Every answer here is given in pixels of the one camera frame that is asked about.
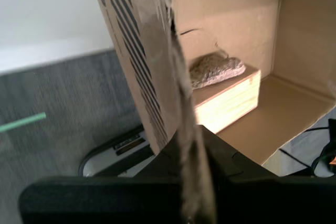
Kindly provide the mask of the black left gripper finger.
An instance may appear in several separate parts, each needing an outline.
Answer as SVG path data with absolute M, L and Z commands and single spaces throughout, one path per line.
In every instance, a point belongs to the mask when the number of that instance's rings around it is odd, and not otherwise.
M 199 126 L 207 151 L 218 223 L 333 223 L 335 178 L 279 177 Z
M 134 177 L 48 177 L 18 199 L 23 223 L 183 223 L 179 152 L 172 137 Z

